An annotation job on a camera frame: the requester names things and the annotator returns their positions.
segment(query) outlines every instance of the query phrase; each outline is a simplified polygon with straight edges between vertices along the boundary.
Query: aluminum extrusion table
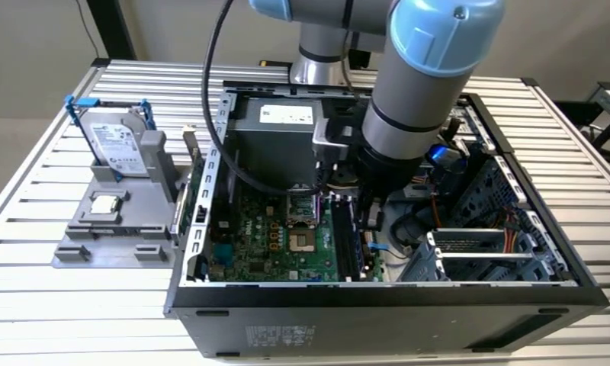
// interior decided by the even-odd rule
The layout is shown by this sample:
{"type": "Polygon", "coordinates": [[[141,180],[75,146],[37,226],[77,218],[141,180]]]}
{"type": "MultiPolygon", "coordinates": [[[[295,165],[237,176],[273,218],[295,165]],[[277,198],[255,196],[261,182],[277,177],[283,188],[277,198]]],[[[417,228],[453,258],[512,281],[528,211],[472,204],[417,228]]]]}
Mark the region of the aluminum extrusion table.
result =
{"type": "MultiPolygon", "coordinates": [[[[153,104],[175,161],[188,164],[184,124],[199,126],[200,66],[112,61],[92,67],[75,95],[153,104]]],[[[372,86],[375,72],[355,72],[372,86]]],[[[221,80],[287,82],[285,68],[213,69],[212,107],[221,80]]],[[[516,149],[584,261],[610,299],[610,168],[541,88],[521,79],[473,77],[480,94],[516,149]]],[[[0,194],[0,364],[220,364],[200,359],[181,323],[164,319],[171,270],[49,267],[67,222],[92,173],[92,155],[65,112],[56,116],[0,194]]],[[[610,307],[512,355],[440,358],[292,358],[239,360],[244,364],[460,364],[610,365],[610,307]]]]}

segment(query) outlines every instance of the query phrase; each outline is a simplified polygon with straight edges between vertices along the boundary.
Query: green circuit board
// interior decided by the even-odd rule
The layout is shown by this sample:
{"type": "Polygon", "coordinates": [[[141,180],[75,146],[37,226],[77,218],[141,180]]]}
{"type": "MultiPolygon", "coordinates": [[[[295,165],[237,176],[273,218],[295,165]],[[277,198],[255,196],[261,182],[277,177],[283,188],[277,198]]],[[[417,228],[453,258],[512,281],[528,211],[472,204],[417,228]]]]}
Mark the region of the green circuit board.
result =
{"type": "Polygon", "coordinates": [[[339,281],[332,216],[325,204],[320,212],[315,229],[289,228],[285,198],[245,194],[239,205],[233,260],[228,266],[211,267],[211,281],[339,281]]]}

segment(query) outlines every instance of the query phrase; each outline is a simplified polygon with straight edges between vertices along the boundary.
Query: black metal frame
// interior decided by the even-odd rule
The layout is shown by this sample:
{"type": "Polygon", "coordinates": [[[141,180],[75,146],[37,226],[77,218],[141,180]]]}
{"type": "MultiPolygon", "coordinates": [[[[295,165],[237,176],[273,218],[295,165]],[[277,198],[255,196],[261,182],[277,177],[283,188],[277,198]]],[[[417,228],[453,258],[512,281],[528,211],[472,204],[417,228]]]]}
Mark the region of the black metal frame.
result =
{"type": "Polygon", "coordinates": [[[111,59],[137,59],[119,0],[87,0],[111,59]]]}
{"type": "MultiPolygon", "coordinates": [[[[303,91],[307,94],[313,90],[319,90],[316,94],[304,95],[304,97],[321,98],[324,96],[319,94],[324,94],[321,93],[323,90],[336,91],[337,93],[344,91],[343,87],[312,85],[299,87],[289,85],[287,88],[291,89],[291,93],[285,93],[284,85],[267,83],[236,82],[235,88],[237,90],[231,88],[231,83],[225,84],[225,86],[229,86],[227,92],[255,96],[273,95],[273,91],[277,91],[281,95],[285,94],[284,96],[296,96],[300,94],[296,91],[303,91]]],[[[538,323],[516,323],[517,321],[512,319],[512,325],[498,329],[492,338],[476,340],[474,344],[466,346],[466,349],[472,349],[473,352],[492,352],[494,348],[504,350],[520,348],[530,341],[540,339],[550,332],[557,331],[609,306],[604,292],[553,219],[553,215],[530,183],[524,167],[520,166],[516,160],[505,136],[478,95],[464,94],[461,98],[470,102],[472,107],[484,119],[488,132],[496,145],[498,145],[500,156],[504,156],[512,168],[516,179],[529,198],[530,207],[536,210],[549,235],[568,261],[574,280],[580,283],[578,287],[412,287],[405,285],[393,285],[392,287],[335,287],[329,284],[309,284],[307,287],[260,287],[257,284],[231,287],[179,287],[180,278],[176,277],[176,272],[181,272],[179,265],[168,294],[169,311],[184,311],[184,308],[199,309],[200,311],[216,310],[221,313],[223,322],[228,317],[228,311],[233,311],[233,308],[257,308],[260,310],[260,308],[289,307],[295,311],[295,316],[299,313],[299,309],[340,307],[433,307],[439,309],[440,316],[448,316],[448,312],[453,309],[452,307],[461,307],[462,310],[457,310],[457,313],[466,309],[484,307],[492,307],[493,311],[508,311],[505,309],[524,311],[529,314],[529,319],[538,320],[538,323]]],[[[488,314],[484,314],[484,322],[486,321],[488,314]]]]}

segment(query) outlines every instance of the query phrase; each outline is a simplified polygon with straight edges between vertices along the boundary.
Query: black cable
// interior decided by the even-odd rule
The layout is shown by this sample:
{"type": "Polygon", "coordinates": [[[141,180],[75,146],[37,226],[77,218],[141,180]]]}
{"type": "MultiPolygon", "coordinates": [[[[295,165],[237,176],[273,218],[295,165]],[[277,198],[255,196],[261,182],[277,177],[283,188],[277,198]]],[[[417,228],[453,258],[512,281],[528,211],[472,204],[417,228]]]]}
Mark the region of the black cable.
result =
{"type": "Polygon", "coordinates": [[[325,185],[329,176],[324,175],[323,177],[323,184],[317,184],[317,187],[313,189],[308,189],[305,191],[288,191],[280,188],[275,188],[271,185],[267,185],[256,178],[253,178],[237,165],[233,158],[231,157],[229,153],[225,151],[224,144],[221,143],[220,137],[217,135],[217,128],[215,127],[213,123],[213,116],[211,112],[211,100],[208,96],[208,82],[211,79],[211,68],[213,67],[213,57],[215,57],[215,49],[217,48],[217,40],[221,33],[221,26],[224,25],[225,16],[228,15],[228,11],[231,9],[231,5],[233,4],[233,0],[227,0],[224,5],[221,6],[220,14],[217,17],[217,23],[215,24],[213,34],[211,35],[211,41],[208,43],[208,51],[205,53],[205,61],[204,61],[204,72],[201,76],[201,107],[204,109],[204,119],[205,119],[205,126],[208,127],[208,131],[211,133],[211,137],[213,139],[213,144],[217,150],[220,150],[221,158],[224,159],[225,164],[235,172],[235,174],[251,185],[255,189],[264,192],[269,195],[285,196],[285,195],[297,195],[297,196],[312,196],[317,194],[321,190],[323,185],[325,185]]]}
{"type": "Polygon", "coordinates": [[[81,24],[84,25],[85,34],[88,35],[88,39],[91,40],[91,43],[92,43],[92,48],[95,49],[95,57],[99,59],[100,51],[97,51],[97,45],[95,44],[95,40],[92,38],[91,31],[88,30],[88,25],[85,24],[84,9],[81,8],[80,0],[75,0],[75,2],[77,3],[77,8],[80,8],[81,24]]]}
{"type": "Polygon", "coordinates": [[[347,48],[348,36],[351,35],[351,30],[347,29],[347,35],[344,36],[344,44],[341,45],[341,75],[344,76],[344,82],[347,83],[348,90],[353,93],[355,100],[359,101],[359,92],[355,90],[353,83],[348,77],[348,69],[351,68],[351,63],[348,62],[348,53],[349,49],[347,48]]]}
{"type": "Polygon", "coordinates": [[[391,249],[377,249],[377,250],[380,250],[380,251],[383,251],[383,252],[388,252],[393,257],[396,257],[397,259],[401,259],[403,261],[405,261],[405,260],[409,259],[409,257],[405,257],[405,256],[403,256],[403,255],[399,255],[399,254],[397,254],[393,250],[391,250],[391,249]]]}
{"type": "Polygon", "coordinates": [[[464,227],[474,227],[474,225],[477,223],[486,223],[486,218],[493,215],[494,213],[498,213],[500,211],[502,210],[502,207],[498,207],[498,208],[493,208],[492,210],[488,210],[486,212],[484,212],[482,214],[480,214],[477,217],[473,217],[468,222],[466,224],[464,225],[464,227]]]}

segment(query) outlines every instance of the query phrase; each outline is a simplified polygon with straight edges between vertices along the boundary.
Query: case label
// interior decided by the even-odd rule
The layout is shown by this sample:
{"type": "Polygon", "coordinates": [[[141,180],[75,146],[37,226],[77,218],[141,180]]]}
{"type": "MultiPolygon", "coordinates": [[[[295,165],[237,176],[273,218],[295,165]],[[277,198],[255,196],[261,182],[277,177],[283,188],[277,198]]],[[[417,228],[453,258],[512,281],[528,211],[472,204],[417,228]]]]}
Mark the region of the case label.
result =
{"type": "Polygon", "coordinates": [[[312,345],[316,326],[247,326],[249,347],[304,347],[312,345]]]}
{"type": "Polygon", "coordinates": [[[123,124],[92,124],[101,154],[121,175],[147,174],[136,136],[123,124]]]}
{"type": "Polygon", "coordinates": [[[315,124],[315,111],[307,105],[267,104],[260,109],[263,124],[315,124]]]}

